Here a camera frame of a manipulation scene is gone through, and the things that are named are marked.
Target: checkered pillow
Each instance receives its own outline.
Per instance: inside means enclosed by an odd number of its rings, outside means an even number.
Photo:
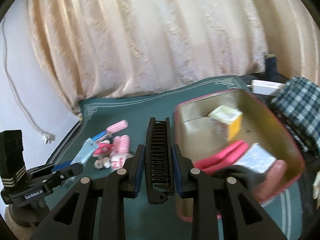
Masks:
[[[303,77],[290,79],[271,101],[290,127],[313,151],[320,152],[320,88]]]

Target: green mat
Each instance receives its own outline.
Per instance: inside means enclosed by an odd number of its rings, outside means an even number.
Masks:
[[[138,144],[144,144],[150,117],[164,120],[170,117],[172,141],[174,137],[174,109],[180,103],[204,96],[207,94],[230,90],[247,89],[240,78],[236,76],[208,78],[186,87],[164,92],[152,96],[133,98],[91,98],[80,103],[83,123],[77,135],[65,146],[57,158],[56,163],[72,160],[81,149],[83,142],[109,125],[126,119],[129,127],[119,135],[128,134],[131,137],[131,151],[135,152]],[[90,158],[83,176],[92,179],[101,178],[110,173],[110,170],[97,171],[93,167],[95,159]],[[54,189],[54,193],[46,197],[49,208],[65,195],[67,190],[61,187]],[[149,205],[146,195],[145,178],[142,178],[141,191],[136,199],[124,200],[124,219],[127,240],[187,240],[191,239],[192,224],[183,222],[176,215],[175,198],[170,198],[163,205]],[[301,234],[302,208],[297,183],[275,197],[266,211],[282,229],[288,239],[296,240]],[[219,221],[220,239],[222,225]]]

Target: white and yellow box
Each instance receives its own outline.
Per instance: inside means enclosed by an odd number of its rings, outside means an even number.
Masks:
[[[228,141],[234,138],[241,128],[242,112],[228,106],[219,106],[208,114],[214,121],[215,129]]]

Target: curtain fold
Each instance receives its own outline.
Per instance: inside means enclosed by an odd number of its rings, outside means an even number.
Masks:
[[[264,70],[318,82],[317,29],[300,0],[27,0],[39,65],[75,113],[90,97],[172,90]]]

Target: black folding comb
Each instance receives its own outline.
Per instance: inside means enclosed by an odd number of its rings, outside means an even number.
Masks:
[[[162,204],[174,194],[170,122],[150,118],[145,154],[145,177],[148,202]]]

